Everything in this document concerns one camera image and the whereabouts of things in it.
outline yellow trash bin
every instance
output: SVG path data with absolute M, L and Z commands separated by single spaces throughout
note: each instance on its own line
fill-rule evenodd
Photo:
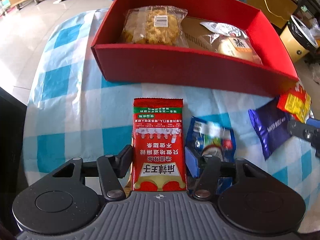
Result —
M 309 29 L 294 15 L 280 35 L 292 62 L 296 62 L 310 51 L 316 52 L 318 44 Z

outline tiled floor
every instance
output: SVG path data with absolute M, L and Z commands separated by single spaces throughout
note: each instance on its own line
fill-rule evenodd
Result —
M 44 0 L 35 5 L 31 1 L 20 11 L 0 18 L 0 87 L 27 104 L 44 46 L 54 27 L 87 10 L 109 7 L 110 0 Z M 308 66 L 301 60 L 297 72 L 311 95 L 312 108 L 320 119 L 320 86 L 312 80 Z M 320 197 L 307 212 L 300 232 L 320 230 Z

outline screw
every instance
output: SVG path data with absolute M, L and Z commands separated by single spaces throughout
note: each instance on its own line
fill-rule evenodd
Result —
M 207 198 L 210 197 L 210 192 L 206 189 L 200 189 L 195 192 L 195 195 L 199 198 Z
M 119 189 L 113 189 L 107 192 L 107 196 L 110 198 L 120 198 L 122 197 L 122 195 L 123 195 L 123 192 Z

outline blue and white checkered cloth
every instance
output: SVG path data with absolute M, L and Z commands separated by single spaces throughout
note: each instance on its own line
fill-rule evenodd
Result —
M 320 188 L 320 161 L 315 150 L 305 141 L 290 138 L 265 161 L 251 126 L 248 109 L 261 107 L 271 98 L 185 86 L 107 82 L 90 49 L 106 11 L 87 11 L 63 22 L 45 46 L 24 129 L 23 159 L 29 184 L 73 157 L 95 161 L 101 155 L 116 155 L 130 144 L 134 98 L 183 98 L 185 135 L 192 115 L 232 127 L 235 157 L 244 157 L 272 174 L 311 206 Z M 195 74 L 205 75 L 196 69 Z

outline snack package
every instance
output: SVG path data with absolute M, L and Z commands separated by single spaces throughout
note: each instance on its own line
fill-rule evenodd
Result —
M 291 137 L 287 132 L 290 115 L 277 108 L 278 101 L 277 97 L 256 110 L 249 109 L 250 121 L 260 139 L 265 160 Z
M 200 22 L 212 34 L 199 38 L 211 51 L 262 64 L 245 31 L 226 23 Z
M 317 19 L 313 18 L 310 20 L 312 27 L 310 29 L 311 35 L 315 38 L 318 45 L 320 45 L 320 27 Z
M 186 138 L 186 146 L 201 155 L 211 154 L 222 162 L 234 162 L 236 140 L 232 129 L 219 123 L 192 117 Z M 232 178 L 219 178 L 217 194 L 232 185 Z
M 303 87 L 297 83 L 296 87 L 279 98 L 277 107 L 293 115 L 293 117 L 302 123 L 306 123 L 309 118 L 311 98 Z
M 186 190 L 183 99 L 135 98 L 133 190 Z
M 128 12 L 121 42 L 188 48 L 181 21 L 188 11 L 174 6 L 147 6 Z

